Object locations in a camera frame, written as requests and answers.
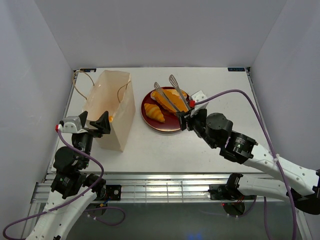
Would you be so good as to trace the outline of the large round orange bun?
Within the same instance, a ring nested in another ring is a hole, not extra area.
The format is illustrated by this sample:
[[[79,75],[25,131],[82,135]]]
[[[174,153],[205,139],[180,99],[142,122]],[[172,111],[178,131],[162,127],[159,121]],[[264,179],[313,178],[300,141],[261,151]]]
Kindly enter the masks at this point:
[[[111,115],[108,117],[109,122],[112,122],[114,120],[114,117]]]

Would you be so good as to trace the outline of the metal serving tongs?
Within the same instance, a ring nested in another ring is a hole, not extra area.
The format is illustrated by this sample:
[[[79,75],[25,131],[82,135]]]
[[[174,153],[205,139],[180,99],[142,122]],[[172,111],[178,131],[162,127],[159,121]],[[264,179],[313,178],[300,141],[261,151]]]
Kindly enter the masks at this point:
[[[168,78],[169,82],[173,86],[176,94],[168,89],[160,87],[158,82],[154,83],[155,93],[153,98],[160,104],[165,110],[176,114],[179,112],[188,112],[190,107],[188,105],[187,99],[183,95],[183,91],[180,89],[178,81],[171,74]]]

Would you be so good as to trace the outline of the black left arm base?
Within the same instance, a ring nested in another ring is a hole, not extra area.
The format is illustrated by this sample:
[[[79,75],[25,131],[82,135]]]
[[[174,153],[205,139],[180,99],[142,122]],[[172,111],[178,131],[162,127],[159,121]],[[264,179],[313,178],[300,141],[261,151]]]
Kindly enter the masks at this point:
[[[106,185],[102,188],[98,201],[120,201],[122,194],[122,186],[119,184]]]

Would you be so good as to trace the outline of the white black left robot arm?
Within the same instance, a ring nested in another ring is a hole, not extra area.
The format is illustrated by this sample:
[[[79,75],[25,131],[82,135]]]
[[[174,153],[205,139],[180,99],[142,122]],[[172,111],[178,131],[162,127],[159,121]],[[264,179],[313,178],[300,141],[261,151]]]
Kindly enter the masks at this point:
[[[54,156],[56,175],[50,186],[50,193],[44,214],[29,234],[29,240],[64,240],[80,215],[91,201],[106,195],[106,181],[101,175],[86,174],[92,161],[91,149],[94,138],[110,134],[109,113],[105,111],[96,121],[87,122],[88,112],[68,116],[56,125],[61,141],[63,133],[71,134],[71,144],[60,147]]]

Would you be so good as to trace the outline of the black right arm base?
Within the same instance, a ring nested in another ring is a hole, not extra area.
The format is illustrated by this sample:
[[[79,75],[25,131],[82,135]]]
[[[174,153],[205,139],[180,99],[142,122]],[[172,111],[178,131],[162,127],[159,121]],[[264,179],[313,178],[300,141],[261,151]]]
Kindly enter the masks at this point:
[[[225,184],[210,184],[207,191],[211,200],[235,201],[241,198],[238,193],[228,190]]]

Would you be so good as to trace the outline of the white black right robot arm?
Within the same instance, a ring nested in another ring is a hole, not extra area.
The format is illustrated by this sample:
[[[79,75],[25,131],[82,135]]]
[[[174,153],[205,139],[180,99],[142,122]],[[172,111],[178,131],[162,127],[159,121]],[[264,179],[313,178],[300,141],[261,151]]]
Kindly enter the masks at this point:
[[[311,215],[320,213],[320,172],[292,163],[271,153],[253,138],[232,130],[233,122],[222,113],[207,114],[200,109],[192,115],[177,113],[181,130],[194,131],[212,149],[219,148],[224,159],[262,171],[272,179],[232,173],[225,186],[211,190],[221,200],[238,200],[246,196],[263,196],[293,203]]]

